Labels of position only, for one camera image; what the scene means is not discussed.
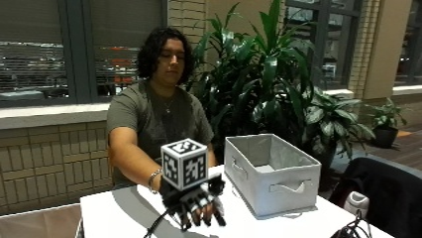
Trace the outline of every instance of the chair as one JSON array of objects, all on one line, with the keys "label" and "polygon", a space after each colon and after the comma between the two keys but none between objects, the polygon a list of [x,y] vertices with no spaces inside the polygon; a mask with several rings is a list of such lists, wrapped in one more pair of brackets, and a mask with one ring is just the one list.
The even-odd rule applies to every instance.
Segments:
[{"label": "chair", "polygon": [[368,197],[366,220],[396,238],[422,237],[422,179],[391,163],[351,160],[330,202],[343,207],[355,190]]}]

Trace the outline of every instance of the white table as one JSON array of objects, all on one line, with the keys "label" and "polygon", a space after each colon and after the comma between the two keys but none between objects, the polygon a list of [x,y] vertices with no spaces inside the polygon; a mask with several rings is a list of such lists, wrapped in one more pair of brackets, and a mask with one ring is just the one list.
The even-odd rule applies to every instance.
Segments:
[{"label": "white table", "polygon": [[[225,180],[219,200],[223,204],[226,226],[218,227],[213,220],[210,227],[202,224],[182,233],[167,216],[153,237],[330,238],[338,229],[354,221],[350,213],[319,196],[312,208],[255,219],[222,170],[223,167],[219,166],[211,168],[210,173],[222,173]],[[143,237],[146,228],[165,211],[159,194],[151,194],[141,185],[85,196],[80,199],[80,206],[85,238]],[[364,222],[360,222],[360,227],[366,230]],[[372,238],[391,237],[372,226],[370,231]]]}]

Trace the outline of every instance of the black glove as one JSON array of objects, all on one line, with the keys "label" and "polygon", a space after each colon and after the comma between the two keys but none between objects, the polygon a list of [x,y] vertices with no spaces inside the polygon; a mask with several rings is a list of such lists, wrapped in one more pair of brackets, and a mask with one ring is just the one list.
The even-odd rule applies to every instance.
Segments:
[{"label": "black glove", "polygon": [[[181,229],[186,231],[191,227],[191,221],[195,225],[201,225],[201,219],[194,218],[197,216],[198,209],[211,203],[211,214],[217,220],[219,226],[225,226],[225,220],[222,218],[222,205],[217,197],[222,194],[223,181],[221,180],[221,174],[210,177],[206,181],[209,184],[198,184],[185,190],[177,190],[163,178],[161,178],[159,194],[162,196],[162,203],[170,210],[170,215],[178,214],[181,219]],[[211,225],[210,220],[205,220],[207,226]]]}]

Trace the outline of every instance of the cable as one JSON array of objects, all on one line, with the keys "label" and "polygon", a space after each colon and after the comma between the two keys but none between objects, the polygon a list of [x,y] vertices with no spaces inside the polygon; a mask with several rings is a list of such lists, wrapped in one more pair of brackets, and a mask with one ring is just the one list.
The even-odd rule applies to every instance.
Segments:
[{"label": "cable", "polygon": [[163,217],[177,208],[177,206],[166,209],[166,211],[158,216],[158,218],[155,219],[154,223],[151,224],[151,226],[146,229],[146,235],[143,236],[143,238],[149,238],[151,236],[151,234],[154,233],[157,226],[159,225]]}]

